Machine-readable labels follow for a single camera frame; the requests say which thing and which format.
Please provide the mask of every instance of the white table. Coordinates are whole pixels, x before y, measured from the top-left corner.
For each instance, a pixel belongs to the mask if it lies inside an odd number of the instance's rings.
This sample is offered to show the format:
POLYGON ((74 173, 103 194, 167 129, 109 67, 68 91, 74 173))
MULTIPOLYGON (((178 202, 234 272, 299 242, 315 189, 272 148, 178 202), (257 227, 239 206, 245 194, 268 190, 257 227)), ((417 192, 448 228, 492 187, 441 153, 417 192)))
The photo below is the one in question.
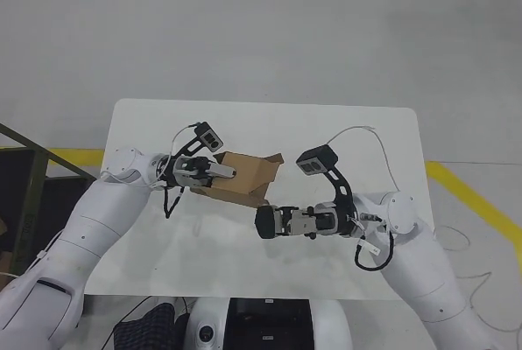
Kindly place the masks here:
MULTIPOLYGON (((415 198, 421 218, 434 225, 417 117, 407 108, 121 100, 113 113, 104 163, 123 146, 168 152, 174 133, 196 121, 210 123, 224 141, 224 151, 260 157, 281 152, 286 163, 266 198, 275 205, 300 207, 332 200, 334 191, 323 176, 305 176, 294 163, 298 155, 351 125, 373 126, 399 187, 415 198)), ((184 132, 176 149, 192 135, 184 132)), ((332 146, 353 192, 394 189, 372 134, 350 130, 332 146)), ((254 209, 186 192, 166 220, 162 200, 162 192, 152 194, 135 226, 97 265, 86 293, 399 299, 379 273, 355 266, 355 240, 264 241, 253 225, 254 209)), ((371 263, 366 253, 362 260, 371 263)))

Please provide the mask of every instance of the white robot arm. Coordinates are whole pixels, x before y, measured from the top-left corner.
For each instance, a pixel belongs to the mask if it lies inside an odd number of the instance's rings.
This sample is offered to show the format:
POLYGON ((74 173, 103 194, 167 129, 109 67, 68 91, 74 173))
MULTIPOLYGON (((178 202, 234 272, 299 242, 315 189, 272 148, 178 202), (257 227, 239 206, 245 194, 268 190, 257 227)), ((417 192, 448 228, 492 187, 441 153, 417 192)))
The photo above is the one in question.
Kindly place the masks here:
POLYGON ((57 349, 65 344, 80 320, 90 274, 133 226, 153 190, 210 186, 214 177, 235 175, 230 167, 191 157, 203 147, 217 151, 222 141, 205 122, 189 127, 194 127, 195 139, 173 157, 116 151, 108 175, 84 193, 49 251, 0 292, 0 349, 57 349))
POLYGON ((335 168, 337 161, 327 144, 304 152, 296 164, 306 175, 325 175, 335 188, 335 199, 306 209, 261 206, 256 216, 259 235, 360 239, 356 266, 382 273, 419 316, 438 350, 500 350, 461 293, 444 249, 416 214, 413 198, 403 192, 353 194, 335 168), (375 254, 377 267, 358 261, 363 246, 375 254))

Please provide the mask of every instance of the green metal frame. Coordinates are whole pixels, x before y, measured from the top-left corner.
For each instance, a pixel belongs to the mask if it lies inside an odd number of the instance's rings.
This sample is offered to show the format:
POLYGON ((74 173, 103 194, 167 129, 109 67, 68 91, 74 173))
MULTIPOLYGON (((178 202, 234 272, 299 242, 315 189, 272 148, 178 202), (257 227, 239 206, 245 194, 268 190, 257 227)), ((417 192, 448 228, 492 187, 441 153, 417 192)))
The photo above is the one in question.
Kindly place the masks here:
POLYGON ((50 152, 44 147, 39 146, 32 140, 18 134, 16 131, 0 123, 0 133, 22 144, 25 148, 35 151, 32 168, 30 170, 29 183, 25 194, 23 209, 18 225, 18 234, 14 245, 12 257, 11 273, 21 275, 29 266, 28 261, 32 248, 33 237, 35 235, 35 224, 38 218, 43 184, 45 184, 46 170, 49 160, 58 165, 62 165, 68 170, 78 174, 88 180, 88 186, 95 178, 80 169, 76 165, 69 163, 65 159, 50 152))

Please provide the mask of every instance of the black fabric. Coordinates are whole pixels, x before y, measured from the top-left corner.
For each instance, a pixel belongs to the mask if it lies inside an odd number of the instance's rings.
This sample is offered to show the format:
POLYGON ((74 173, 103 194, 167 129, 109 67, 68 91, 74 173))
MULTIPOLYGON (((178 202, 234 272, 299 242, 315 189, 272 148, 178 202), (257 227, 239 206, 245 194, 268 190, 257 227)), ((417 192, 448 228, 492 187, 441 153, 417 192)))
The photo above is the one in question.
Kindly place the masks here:
POLYGON ((163 303, 141 319, 121 322, 113 329, 116 350, 180 350, 185 327, 176 327, 173 305, 163 303))

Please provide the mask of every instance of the yellow stripe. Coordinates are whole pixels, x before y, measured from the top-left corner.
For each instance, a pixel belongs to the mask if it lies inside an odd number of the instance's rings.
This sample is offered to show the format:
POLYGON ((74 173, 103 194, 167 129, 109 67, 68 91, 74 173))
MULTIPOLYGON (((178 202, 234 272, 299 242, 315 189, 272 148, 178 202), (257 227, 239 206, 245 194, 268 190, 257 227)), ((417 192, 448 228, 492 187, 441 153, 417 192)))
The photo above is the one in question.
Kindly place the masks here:
POLYGON ((50 148, 48 150, 76 166, 101 166, 103 161, 103 150, 75 148, 50 148))
POLYGON ((518 266, 522 275, 522 228, 516 225, 505 213, 496 209, 491 203, 466 185, 444 165, 427 162, 427 176, 438 181, 469 209, 477 213, 487 224, 514 245, 518 258, 518 266))

